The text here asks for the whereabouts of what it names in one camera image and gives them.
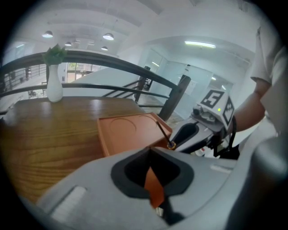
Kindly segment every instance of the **window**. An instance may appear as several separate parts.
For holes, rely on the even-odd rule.
[[[67,70],[67,83],[71,83],[89,73],[98,71],[101,69],[101,66],[85,64],[85,63],[68,63]]]

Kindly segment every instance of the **green plant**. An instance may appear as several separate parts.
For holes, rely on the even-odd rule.
[[[67,55],[65,47],[60,48],[59,44],[53,48],[49,48],[45,54],[42,55],[44,63],[48,66],[58,65],[63,62],[64,57]]]
[[[69,69],[69,70],[74,70],[74,69],[76,69],[78,66],[79,66],[79,65],[76,65],[76,63],[74,63],[74,62],[70,62],[68,69]]]

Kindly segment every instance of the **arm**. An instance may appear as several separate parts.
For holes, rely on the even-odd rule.
[[[243,131],[256,125],[265,115],[265,108],[260,102],[262,96],[270,88],[271,84],[262,79],[257,79],[254,92],[235,111],[234,116],[237,123],[237,132]]]

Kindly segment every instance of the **white vase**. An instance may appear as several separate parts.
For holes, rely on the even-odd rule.
[[[46,95],[51,102],[58,102],[63,97],[63,88],[58,77],[58,65],[49,66]]]

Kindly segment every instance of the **wooden table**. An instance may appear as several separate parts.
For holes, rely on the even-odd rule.
[[[1,121],[1,157],[21,196],[36,202],[52,185],[104,155],[96,119],[143,113],[131,99],[64,97],[19,101]]]

